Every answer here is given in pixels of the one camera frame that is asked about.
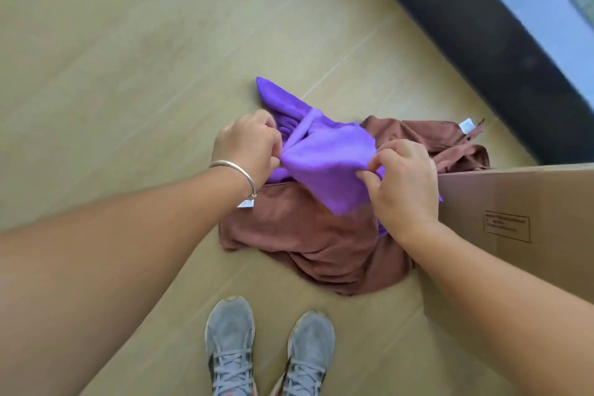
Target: hand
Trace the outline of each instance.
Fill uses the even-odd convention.
[[[383,166],[385,177],[374,172]],[[369,161],[368,171],[358,171],[367,186],[375,214],[401,244],[416,233],[438,224],[439,193],[434,161],[426,148],[406,139],[390,141]]]
[[[214,140],[212,161],[226,160],[237,164],[260,188],[280,165],[282,149],[283,140],[274,118],[269,112],[258,109],[219,132]]]

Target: pile of cloth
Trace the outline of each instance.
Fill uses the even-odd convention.
[[[471,143],[482,122],[468,133],[454,122],[375,116],[343,124],[265,78],[256,84],[283,138],[282,167],[259,190],[253,207],[238,208],[220,222],[221,245],[228,251],[259,249],[338,294],[395,285],[413,267],[378,222],[355,175],[382,144],[399,138],[423,144],[439,173],[489,168],[485,147]],[[383,177],[383,168],[377,174]]]

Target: forearm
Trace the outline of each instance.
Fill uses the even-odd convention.
[[[0,235],[0,393],[77,394],[250,192],[217,167]]]
[[[518,385],[539,396],[594,388],[594,306],[441,224],[403,246],[470,318]]]

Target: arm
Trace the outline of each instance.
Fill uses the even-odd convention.
[[[473,246],[437,220],[435,165],[420,144],[392,141],[363,171],[377,215],[479,329],[530,394],[594,388],[594,306]]]
[[[223,129],[213,160],[263,184],[270,114]],[[0,235],[0,394],[78,394],[159,301],[196,245],[251,194],[238,171],[116,196]]]

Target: gray sneaker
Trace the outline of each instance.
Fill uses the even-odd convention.
[[[222,300],[212,310],[204,340],[213,396],[257,396],[252,370],[255,334],[252,310],[243,297]]]
[[[308,311],[297,321],[289,343],[285,373],[271,396],[318,396],[334,355],[334,327],[317,311]]]

